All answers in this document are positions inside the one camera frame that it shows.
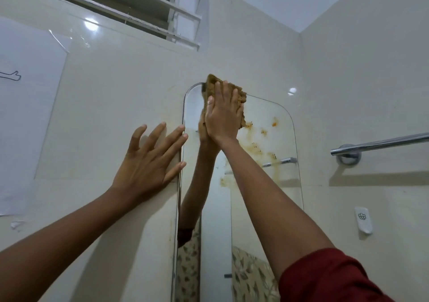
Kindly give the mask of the person's left hand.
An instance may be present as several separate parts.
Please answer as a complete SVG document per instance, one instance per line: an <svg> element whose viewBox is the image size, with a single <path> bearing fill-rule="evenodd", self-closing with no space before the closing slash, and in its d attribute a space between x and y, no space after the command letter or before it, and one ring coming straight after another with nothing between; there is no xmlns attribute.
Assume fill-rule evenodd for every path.
<svg viewBox="0 0 429 302"><path fill-rule="evenodd" d="M169 183L163 183L165 170L177 163L172 164L179 153L173 160L160 160L156 157L155 149L166 138L158 143L165 130L166 123L159 123L144 140L144 143L140 144L138 151L133 153L126 151L109 192L131 206L136 206L148 201L169 185Z"/></svg>

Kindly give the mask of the dark red sleeve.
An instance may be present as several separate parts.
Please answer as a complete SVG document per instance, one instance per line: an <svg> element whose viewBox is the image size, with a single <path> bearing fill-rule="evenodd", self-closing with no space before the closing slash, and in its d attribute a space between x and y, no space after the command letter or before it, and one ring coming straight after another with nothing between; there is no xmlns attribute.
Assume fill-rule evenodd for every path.
<svg viewBox="0 0 429 302"><path fill-rule="evenodd" d="M361 263L336 248L312 252L288 267L278 282L281 302L394 302Z"/></svg>

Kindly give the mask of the person's left forearm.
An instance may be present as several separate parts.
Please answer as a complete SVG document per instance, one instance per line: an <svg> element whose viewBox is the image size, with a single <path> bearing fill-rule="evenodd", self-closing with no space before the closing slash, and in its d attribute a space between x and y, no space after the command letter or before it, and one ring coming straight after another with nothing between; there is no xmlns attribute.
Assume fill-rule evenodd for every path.
<svg viewBox="0 0 429 302"><path fill-rule="evenodd" d="M0 302L37 302L115 222L135 208L136 188L111 187L94 201L0 251Z"/></svg>

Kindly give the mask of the person's right forearm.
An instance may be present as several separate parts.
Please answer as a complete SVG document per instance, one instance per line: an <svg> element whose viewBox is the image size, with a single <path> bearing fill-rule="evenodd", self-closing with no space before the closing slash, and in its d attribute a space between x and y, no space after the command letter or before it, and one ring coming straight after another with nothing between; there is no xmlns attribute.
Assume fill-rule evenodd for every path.
<svg viewBox="0 0 429 302"><path fill-rule="evenodd" d="M277 281L304 256L335 246L319 226L245 152L238 140L222 149Z"/></svg>

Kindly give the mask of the person's right hand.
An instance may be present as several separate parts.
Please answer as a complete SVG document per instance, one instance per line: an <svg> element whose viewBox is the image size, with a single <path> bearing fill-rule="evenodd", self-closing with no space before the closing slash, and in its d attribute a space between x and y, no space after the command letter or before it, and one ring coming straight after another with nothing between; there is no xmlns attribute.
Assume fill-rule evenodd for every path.
<svg viewBox="0 0 429 302"><path fill-rule="evenodd" d="M206 129L208 135L216 143L216 145L223 149L223 147L231 141L236 141L239 129L242 126L242 119L237 118L236 108L231 105L229 108L221 107L221 92L219 91L219 83L216 84L218 104L214 106L210 118L206 118Z"/></svg>

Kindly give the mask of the white paper sheet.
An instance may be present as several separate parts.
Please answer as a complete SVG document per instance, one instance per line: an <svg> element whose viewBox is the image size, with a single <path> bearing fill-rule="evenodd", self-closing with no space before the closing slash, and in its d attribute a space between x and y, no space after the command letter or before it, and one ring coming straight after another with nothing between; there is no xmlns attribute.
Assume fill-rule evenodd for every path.
<svg viewBox="0 0 429 302"><path fill-rule="evenodd" d="M0 217L25 213L71 41L0 16Z"/></svg>

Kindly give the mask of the brown cleaning cloth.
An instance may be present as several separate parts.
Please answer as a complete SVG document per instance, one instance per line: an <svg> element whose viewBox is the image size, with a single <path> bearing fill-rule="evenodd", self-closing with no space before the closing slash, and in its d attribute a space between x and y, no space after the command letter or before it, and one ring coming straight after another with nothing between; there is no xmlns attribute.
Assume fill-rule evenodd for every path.
<svg viewBox="0 0 429 302"><path fill-rule="evenodd" d="M243 91L243 89L239 86L236 86L233 83L228 83L228 95L224 96L224 92L226 87L223 86L223 81L216 77L213 74L209 74L207 76L206 82L202 85L202 98L204 99L204 106L201 113L201 118L199 122L199 128L202 130L203 128L206 130L206 116L207 116L207 105L209 97L214 99L215 105L218 104L217 99L220 96L217 95L216 84L219 83L219 91L222 92L221 99L221 107L226 108L227 106L230 108L233 105L237 110L243 107L243 104L246 102L247 94Z"/></svg>

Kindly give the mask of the chrome towel bar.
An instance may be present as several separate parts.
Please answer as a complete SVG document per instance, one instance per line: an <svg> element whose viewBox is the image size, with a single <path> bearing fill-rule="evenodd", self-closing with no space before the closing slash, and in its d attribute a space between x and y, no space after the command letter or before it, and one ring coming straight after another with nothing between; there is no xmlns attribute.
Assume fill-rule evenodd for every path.
<svg viewBox="0 0 429 302"><path fill-rule="evenodd" d="M367 142L358 145L343 144L339 148L331 150L330 154L336 157L336 160L342 165L355 166L360 162L362 158L362 152L408 146L425 142L429 142L429 132L375 142Z"/></svg>

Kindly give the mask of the white adhesive wall hook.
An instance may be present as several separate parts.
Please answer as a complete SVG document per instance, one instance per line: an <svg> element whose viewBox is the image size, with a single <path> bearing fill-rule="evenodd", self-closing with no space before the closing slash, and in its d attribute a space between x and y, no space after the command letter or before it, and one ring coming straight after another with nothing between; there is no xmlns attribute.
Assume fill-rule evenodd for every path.
<svg viewBox="0 0 429 302"><path fill-rule="evenodd" d="M365 235L373 234L373 224L369 210L366 207L356 206L354 207L354 212L359 232Z"/></svg>

